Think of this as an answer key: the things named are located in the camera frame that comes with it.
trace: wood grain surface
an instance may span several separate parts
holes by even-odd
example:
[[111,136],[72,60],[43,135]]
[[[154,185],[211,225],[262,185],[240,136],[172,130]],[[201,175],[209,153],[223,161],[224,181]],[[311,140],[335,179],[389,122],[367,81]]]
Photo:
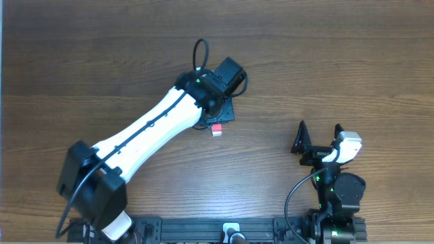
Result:
[[[0,241],[54,241],[67,148],[154,107],[200,37],[208,68],[231,56],[249,75],[236,121],[169,141],[128,184],[129,214],[282,216],[310,171],[290,154],[304,119],[314,144],[336,123],[363,138],[349,171],[369,240],[434,240],[434,2],[5,0],[3,15]],[[305,184],[290,213],[316,206]]]

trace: wooden tabletop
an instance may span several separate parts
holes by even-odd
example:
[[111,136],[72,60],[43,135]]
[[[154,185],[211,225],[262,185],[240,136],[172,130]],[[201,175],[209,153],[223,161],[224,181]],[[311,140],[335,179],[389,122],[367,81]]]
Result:
[[[0,241],[54,241],[66,150],[150,110],[211,45],[250,85],[217,138],[187,129],[127,186],[127,212],[164,218],[283,216],[310,168],[290,154],[298,123],[326,146],[334,125],[363,147],[347,171],[367,189],[371,241],[434,239],[432,1],[5,0]],[[317,207],[305,184],[291,215]]]

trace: white plastic part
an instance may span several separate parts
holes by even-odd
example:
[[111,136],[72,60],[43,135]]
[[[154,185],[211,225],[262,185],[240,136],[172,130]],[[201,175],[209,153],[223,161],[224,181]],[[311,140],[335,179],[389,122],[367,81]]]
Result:
[[224,223],[223,224],[223,232],[224,232],[224,240],[223,243],[229,243],[228,229],[234,229],[235,231],[239,231],[238,223]]
[[[167,95],[152,110],[143,115],[129,127],[112,136],[107,140],[98,142],[93,147],[98,148],[96,155],[100,159],[108,155],[116,146],[129,138],[141,127],[156,116],[169,108],[184,92],[172,88]],[[122,169],[121,177],[128,183],[137,169],[153,154],[160,149],[168,140],[179,134],[186,128],[194,126],[201,116],[201,108],[195,105],[196,100],[190,95],[186,95],[181,101],[166,115],[155,122],[154,126],[147,128],[144,132],[136,136],[126,146],[107,159],[106,164],[114,169]]]
[[112,241],[119,239],[132,225],[131,218],[122,211],[117,218],[111,222],[106,228],[103,228],[103,233]]
[[[339,141],[339,158],[337,163],[346,163],[351,159],[354,159],[355,155],[361,148],[361,138],[359,134],[351,131],[341,131],[336,139]],[[323,162],[331,162],[336,157],[338,151],[334,149],[332,153],[323,158]]]

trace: wooden table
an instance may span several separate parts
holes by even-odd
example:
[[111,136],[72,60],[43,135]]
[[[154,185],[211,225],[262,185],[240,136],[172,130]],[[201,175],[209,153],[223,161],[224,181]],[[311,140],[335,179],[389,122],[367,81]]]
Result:
[[[371,241],[434,239],[432,1],[5,0],[3,14],[1,241],[54,240],[67,148],[154,107],[200,37],[208,68],[233,57],[248,91],[221,137],[188,129],[139,169],[129,214],[282,216],[310,171],[290,154],[304,119],[317,145],[336,123],[363,138],[349,171],[368,185]],[[290,214],[316,206],[305,184]]]

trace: black mounting rail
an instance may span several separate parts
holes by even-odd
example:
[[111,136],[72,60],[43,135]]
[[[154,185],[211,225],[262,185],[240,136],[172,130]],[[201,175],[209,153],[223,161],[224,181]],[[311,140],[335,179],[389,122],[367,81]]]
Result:
[[[301,244],[288,228],[285,218],[189,218],[162,219],[160,217],[132,217],[138,243],[222,243],[224,223],[238,223],[241,232],[249,243]],[[302,217],[290,218],[291,224],[301,234]],[[110,243],[107,238],[82,220],[68,232],[68,243],[103,244]],[[356,241],[368,241],[365,220],[355,218]]]

